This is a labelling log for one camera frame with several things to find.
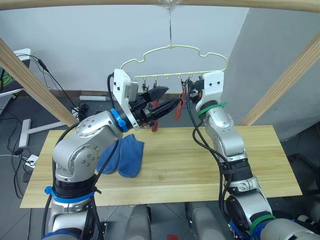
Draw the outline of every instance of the wooden table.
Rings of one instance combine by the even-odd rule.
[[[272,126],[237,126],[252,172],[267,197],[301,195],[295,175]],[[117,172],[102,175],[95,194],[98,206],[218,200],[219,171],[211,154],[194,143],[191,127],[142,129],[134,133],[145,142],[141,171],[135,178]],[[201,129],[208,143],[205,130]],[[51,130],[23,197],[21,208],[43,208],[52,184],[52,153],[63,133]]]

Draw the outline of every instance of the gray wall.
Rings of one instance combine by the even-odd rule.
[[[172,43],[230,56],[248,8],[178,6],[171,15]],[[106,77],[125,61],[169,44],[169,16],[154,5],[42,7],[0,11],[0,36],[13,50],[30,48],[67,90],[106,91]],[[170,49],[131,63],[131,75],[217,70],[219,57],[199,58],[190,49]],[[33,64],[32,71],[43,80]],[[180,93],[178,78],[158,83]]]
[[[320,29],[317,13],[251,8],[229,58],[222,99],[240,124]],[[273,125],[280,140],[320,120],[319,61],[255,125]]]

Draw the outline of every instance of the blue towel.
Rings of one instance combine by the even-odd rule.
[[[110,161],[105,166],[103,170],[103,174],[112,174],[118,167],[119,158],[120,158],[120,146],[121,146],[122,139],[119,139],[118,146],[116,147],[115,152],[113,153]],[[101,154],[98,163],[96,164],[96,170],[99,172],[104,163],[107,161],[109,155],[111,154],[112,150],[114,149],[116,143],[113,143],[109,146],[104,152]]]
[[[133,134],[122,139],[118,164],[118,173],[121,176],[134,178],[138,175],[141,169],[144,145],[145,143],[136,140]]]

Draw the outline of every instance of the white desk leg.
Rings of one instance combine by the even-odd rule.
[[[29,135],[30,134],[35,134],[35,133],[42,132],[42,131],[45,131],[45,130],[54,129],[54,128],[61,127],[61,126],[64,126],[64,125],[66,125],[64,122],[58,121],[58,122],[51,123],[51,124],[48,124],[48,125],[43,125],[43,126],[38,126],[38,127],[35,127],[35,128],[30,128],[31,119],[23,120],[22,128],[21,128],[19,148],[24,148],[24,147],[28,146],[28,141],[29,141]]]

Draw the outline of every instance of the white wall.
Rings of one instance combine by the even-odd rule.
[[[171,15],[172,42],[228,58],[247,12],[240,7],[179,6]],[[105,79],[114,68],[169,44],[168,11],[152,5],[6,10],[0,11],[0,36],[13,50],[30,48],[66,90],[106,91]],[[126,71],[135,76],[223,66],[218,57],[200,59],[192,50],[170,49],[153,53],[145,64],[131,63]],[[31,69],[43,79],[34,65]],[[158,84],[168,86],[170,93],[181,92],[177,78]]]

